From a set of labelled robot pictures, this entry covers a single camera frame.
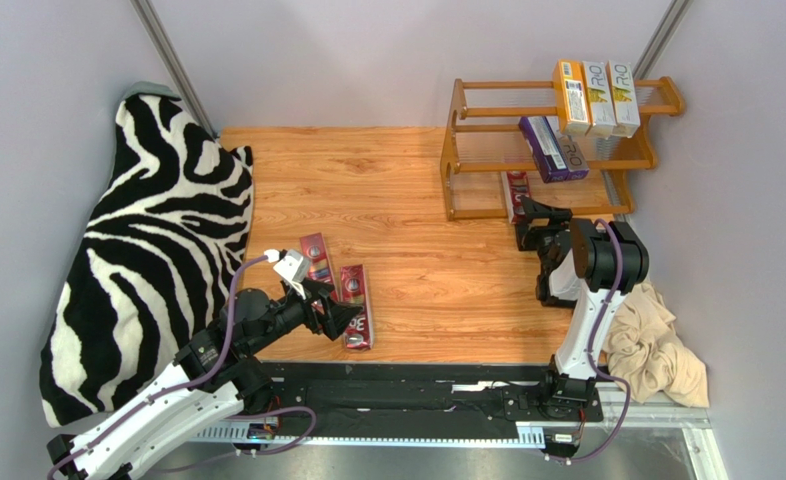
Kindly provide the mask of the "purple white R.O.C.S. toothpaste box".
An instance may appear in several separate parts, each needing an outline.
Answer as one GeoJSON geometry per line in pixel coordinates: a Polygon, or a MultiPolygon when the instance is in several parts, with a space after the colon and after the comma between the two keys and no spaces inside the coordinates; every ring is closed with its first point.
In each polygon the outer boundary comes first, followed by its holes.
{"type": "Polygon", "coordinates": [[[561,149],[563,160],[567,167],[565,181],[583,180],[590,173],[589,164],[583,154],[581,146],[577,141],[559,131],[557,117],[547,118],[550,127],[553,129],[557,143],[561,149]]]}

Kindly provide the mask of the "silver yellow R.O.C.S. toothpaste box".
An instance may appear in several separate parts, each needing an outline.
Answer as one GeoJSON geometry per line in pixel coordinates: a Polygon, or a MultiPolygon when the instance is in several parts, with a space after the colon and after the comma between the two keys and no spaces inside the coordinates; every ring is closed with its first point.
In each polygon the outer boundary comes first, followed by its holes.
{"type": "Polygon", "coordinates": [[[589,112],[590,128],[587,135],[607,138],[617,126],[606,64],[583,61],[584,85],[589,112]]]}

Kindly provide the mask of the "orange white R.O.C.S. toothpaste box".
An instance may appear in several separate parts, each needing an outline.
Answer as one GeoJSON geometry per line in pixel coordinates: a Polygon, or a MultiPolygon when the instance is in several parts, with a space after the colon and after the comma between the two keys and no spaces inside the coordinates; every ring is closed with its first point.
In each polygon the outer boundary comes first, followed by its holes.
{"type": "Polygon", "coordinates": [[[610,60],[607,69],[616,119],[613,135],[631,138],[641,125],[632,68],[628,63],[610,60]]]}

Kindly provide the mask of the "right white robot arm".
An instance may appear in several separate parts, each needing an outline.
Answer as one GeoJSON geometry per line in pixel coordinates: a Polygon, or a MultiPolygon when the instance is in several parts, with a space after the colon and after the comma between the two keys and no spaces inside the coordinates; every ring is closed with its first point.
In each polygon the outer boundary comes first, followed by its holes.
{"type": "Polygon", "coordinates": [[[515,224],[517,248],[538,254],[536,297],[547,307],[573,310],[564,341],[540,384],[538,407],[564,418],[590,407],[606,334],[619,307],[646,279],[649,253],[625,221],[576,218],[565,208],[523,196],[515,224]]]}

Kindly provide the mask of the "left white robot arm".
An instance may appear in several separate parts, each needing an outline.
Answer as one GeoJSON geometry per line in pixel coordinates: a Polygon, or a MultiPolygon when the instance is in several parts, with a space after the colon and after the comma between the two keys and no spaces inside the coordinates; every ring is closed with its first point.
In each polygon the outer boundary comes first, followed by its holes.
{"type": "Polygon", "coordinates": [[[301,291],[286,286],[277,300],[259,289],[235,293],[219,319],[121,409],[83,434],[52,439],[48,478],[140,479],[222,420],[266,417],[273,380],[257,353],[301,326],[335,341],[363,311],[337,301],[330,284],[304,280],[301,285],[301,291]]]}

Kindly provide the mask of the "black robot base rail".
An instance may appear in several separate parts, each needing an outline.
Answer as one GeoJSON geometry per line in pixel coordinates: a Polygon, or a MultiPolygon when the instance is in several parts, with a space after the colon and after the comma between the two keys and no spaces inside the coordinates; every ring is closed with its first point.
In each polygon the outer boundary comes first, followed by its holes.
{"type": "Polygon", "coordinates": [[[241,407],[231,441],[547,449],[572,456],[604,419],[593,380],[540,364],[286,362],[241,407]]]}

